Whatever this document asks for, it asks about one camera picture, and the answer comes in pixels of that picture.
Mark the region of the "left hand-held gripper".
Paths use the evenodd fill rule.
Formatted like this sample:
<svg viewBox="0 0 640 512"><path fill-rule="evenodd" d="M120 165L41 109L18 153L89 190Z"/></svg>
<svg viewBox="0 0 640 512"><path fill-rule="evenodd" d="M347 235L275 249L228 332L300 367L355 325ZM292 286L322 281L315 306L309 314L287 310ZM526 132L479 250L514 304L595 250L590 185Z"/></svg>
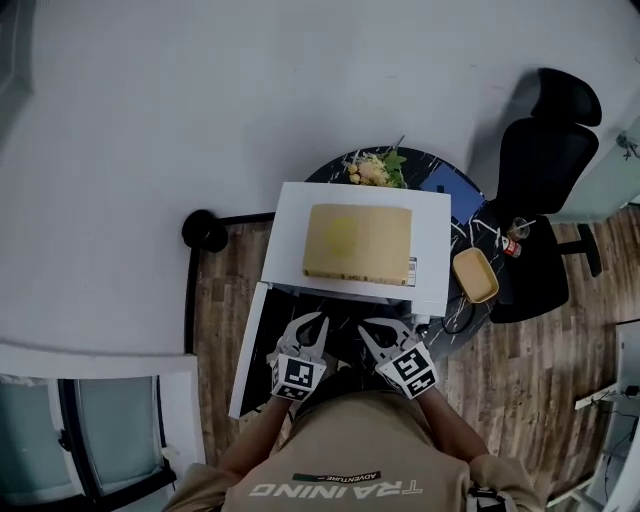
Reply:
<svg viewBox="0 0 640 512"><path fill-rule="evenodd" d="M311 312L292 320L279 339L281 350L314 350L322 355L326 344L329 318L326 317L315 338L310 329L323 319L321 312ZM272 353L267 357L271 368L271 395L291 401L306 401L318 387L326 362L321 357Z"/></svg>

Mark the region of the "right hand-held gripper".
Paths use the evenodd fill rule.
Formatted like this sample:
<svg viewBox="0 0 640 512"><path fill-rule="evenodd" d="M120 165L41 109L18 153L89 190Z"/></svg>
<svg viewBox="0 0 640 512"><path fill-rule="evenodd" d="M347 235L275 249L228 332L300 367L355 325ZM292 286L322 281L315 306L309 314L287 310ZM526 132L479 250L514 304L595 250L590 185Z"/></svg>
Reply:
<svg viewBox="0 0 640 512"><path fill-rule="evenodd" d="M438 383L429 350L423 342L417 343L416 335L402 321L369 318L367 327L372 329L372 335L362 325L357 327L358 332L376 361L376 371L393 389L415 399ZM392 347L407 350L389 359L388 348Z"/></svg>

